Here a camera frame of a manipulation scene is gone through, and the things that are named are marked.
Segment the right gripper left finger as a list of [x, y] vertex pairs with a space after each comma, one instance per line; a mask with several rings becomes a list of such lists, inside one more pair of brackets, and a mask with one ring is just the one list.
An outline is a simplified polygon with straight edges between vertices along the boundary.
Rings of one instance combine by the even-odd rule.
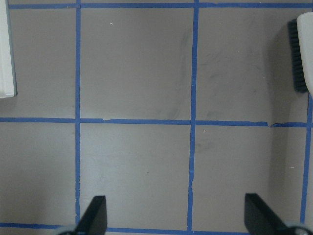
[[57, 229], [58, 235], [104, 235], [107, 231], [106, 197], [95, 196], [75, 226]]

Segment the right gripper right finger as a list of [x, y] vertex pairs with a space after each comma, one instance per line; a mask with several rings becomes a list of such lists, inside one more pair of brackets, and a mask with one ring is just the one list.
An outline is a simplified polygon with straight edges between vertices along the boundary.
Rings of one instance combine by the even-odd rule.
[[304, 225], [287, 225], [256, 193], [245, 194], [244, 225], [251, 235], [311, 235]]

